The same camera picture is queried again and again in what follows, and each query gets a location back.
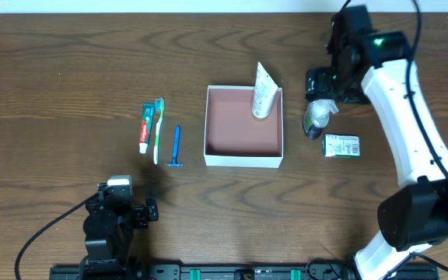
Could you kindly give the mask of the clear pump bottle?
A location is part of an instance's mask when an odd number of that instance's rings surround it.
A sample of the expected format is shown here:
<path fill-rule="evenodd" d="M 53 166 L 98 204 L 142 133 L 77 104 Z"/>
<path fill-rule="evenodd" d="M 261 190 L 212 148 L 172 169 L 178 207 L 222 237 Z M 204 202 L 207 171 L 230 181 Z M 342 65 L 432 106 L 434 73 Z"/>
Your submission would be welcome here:
<path fill-rule="evenodd" d="M 307 106 L 303 115 L 303 130 L 306 137 L 315 140 L 327 127 L 330 115 L 336 114 L 338 108 L 333 100 L 315 100 Z"/>

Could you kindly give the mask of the white lotion tube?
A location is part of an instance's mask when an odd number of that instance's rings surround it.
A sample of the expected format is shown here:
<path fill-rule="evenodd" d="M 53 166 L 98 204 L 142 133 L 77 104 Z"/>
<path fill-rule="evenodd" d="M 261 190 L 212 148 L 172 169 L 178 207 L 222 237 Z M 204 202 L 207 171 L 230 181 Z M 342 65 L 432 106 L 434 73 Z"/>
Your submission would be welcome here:
<path fill-rule="evenodd" d="M 270 114 L 277 90 L 278 85 L 258 62 L 252 105 L 252 114 L 255 118 L 262 120 Z"/>

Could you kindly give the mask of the green white soap box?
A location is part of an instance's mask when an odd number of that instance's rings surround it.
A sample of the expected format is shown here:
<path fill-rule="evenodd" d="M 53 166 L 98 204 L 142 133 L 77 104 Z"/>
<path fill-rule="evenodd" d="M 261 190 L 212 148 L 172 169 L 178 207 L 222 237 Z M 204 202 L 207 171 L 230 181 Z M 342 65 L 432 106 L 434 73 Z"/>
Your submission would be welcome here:
<path fill-rule="evenodd" d="M 355 135 L 326 134 L 322 141 L 325 157 L 359 158 L 360 142 Z"/>

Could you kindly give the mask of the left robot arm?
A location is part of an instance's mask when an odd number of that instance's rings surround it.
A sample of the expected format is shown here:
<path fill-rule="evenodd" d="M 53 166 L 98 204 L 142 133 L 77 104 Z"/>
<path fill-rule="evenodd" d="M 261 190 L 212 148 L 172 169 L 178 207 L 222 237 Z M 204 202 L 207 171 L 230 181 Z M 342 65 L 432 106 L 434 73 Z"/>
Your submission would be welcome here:
<path fill-rule="evenodd" d="M 86 203 L 89 216 L 83 223 L 88 264 L 87 279 L 140 279 L 142 265 L 129 256 L 136 229 L 146 229 L 159 220 L 155 198 L 139 206 L 131 204 L 131 185 L 100 183 L 97 197 Z"/>

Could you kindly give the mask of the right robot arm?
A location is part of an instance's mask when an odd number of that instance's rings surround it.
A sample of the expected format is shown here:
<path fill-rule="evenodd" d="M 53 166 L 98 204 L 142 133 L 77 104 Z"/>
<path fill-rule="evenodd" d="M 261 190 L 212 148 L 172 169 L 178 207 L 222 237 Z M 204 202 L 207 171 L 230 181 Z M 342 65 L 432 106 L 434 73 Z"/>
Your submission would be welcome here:
<path fill-rule="evenodd" d="M 377 209 L 379 230 L 350 264 L 316 260 L 314 279 L 328 269 L 339 279 L 436 279 L 443 265 L 425 251 L 448 239 L 448 149 L 419 85 L 416 42 L 400 31 L 373 28 L 364 5 L 344 4 L 332 16 L 328 67 L 306 73 L 303 129 L 324 136 L 336 103 L 370 104 L 387 137 L 398 191 Z"/>

